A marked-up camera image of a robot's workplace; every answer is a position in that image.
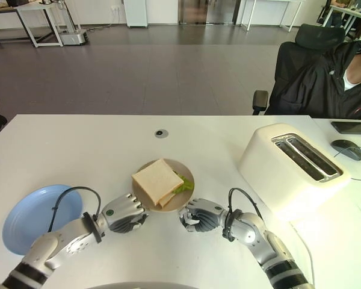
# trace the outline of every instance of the door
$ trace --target door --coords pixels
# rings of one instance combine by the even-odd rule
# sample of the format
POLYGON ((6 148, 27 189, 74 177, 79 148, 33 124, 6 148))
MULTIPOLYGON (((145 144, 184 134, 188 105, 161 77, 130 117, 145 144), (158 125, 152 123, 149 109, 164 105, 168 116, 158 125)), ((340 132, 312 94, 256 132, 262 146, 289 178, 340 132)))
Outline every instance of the door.
POLYGON ((232 24, 241 0, 179 0, 179 24, 232 24))
POLYGON ((206 24, 207 0, 179 0, 179 24, 206 24))
POLYGON ((233 24, 236 22, 241 0, 208 0, 206 23, 233 24))

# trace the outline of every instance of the chair armrest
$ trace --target chair armrest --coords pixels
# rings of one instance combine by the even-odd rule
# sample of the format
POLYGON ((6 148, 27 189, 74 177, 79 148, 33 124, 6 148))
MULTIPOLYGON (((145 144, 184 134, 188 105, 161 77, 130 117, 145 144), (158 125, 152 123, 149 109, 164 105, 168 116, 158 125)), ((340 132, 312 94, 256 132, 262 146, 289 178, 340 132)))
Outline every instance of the chair armrest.
POLYGON ((256 90, 253 96, 253 115, 258 115, 261 111, 265 111, 269 93, 266 90, 256 90))

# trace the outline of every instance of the white toaster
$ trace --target white toaster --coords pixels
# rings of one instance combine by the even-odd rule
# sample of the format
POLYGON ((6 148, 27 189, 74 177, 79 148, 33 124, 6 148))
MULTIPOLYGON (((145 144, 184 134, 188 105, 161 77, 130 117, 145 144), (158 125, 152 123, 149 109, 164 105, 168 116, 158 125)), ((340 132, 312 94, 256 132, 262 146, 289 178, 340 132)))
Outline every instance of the white toaster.
POLYGON ((263 202, 289 221, 314 211, 350 180, 333 157, 285 123, 257 129, 238 168, 263 202))

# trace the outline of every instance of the black jacket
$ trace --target black jacket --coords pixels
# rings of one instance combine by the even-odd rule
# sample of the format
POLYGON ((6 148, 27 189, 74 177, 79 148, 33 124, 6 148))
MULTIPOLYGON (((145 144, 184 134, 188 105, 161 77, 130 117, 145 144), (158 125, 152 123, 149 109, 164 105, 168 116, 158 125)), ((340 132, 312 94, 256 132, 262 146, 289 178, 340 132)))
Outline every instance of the black jacket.
POLYGON ((361 41, 343 43, 302 68, 266 114, 308 114, 311 117, 361 119, 361 84, 344 91, 344 73, 361 53, 361 41))

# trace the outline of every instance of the black phone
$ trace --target black phone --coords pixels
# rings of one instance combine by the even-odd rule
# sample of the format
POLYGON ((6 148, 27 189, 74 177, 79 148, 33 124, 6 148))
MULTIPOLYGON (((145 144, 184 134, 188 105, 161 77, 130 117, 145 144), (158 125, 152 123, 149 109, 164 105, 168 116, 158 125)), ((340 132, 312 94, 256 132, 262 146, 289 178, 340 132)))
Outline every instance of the black phone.
POLYGON ((361 122, 331 122, 340 134, 361 134, 361 122))

